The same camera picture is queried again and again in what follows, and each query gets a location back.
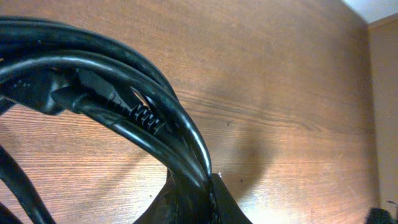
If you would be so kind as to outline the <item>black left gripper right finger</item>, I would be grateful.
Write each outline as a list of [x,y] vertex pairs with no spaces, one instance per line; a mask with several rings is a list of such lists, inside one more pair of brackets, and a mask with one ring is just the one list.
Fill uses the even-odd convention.
[[218,174],[211,175],[212,223],[252,224]]

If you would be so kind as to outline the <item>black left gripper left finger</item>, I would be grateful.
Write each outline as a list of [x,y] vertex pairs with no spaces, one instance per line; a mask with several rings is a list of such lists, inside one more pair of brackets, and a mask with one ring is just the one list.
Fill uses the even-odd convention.
[[214,179],[217,176],[217,174],[212,175],[209,192],[200,196],[168,171],[165,185],[135,222],[138,224],[217,223],[217,202],[214,194]]

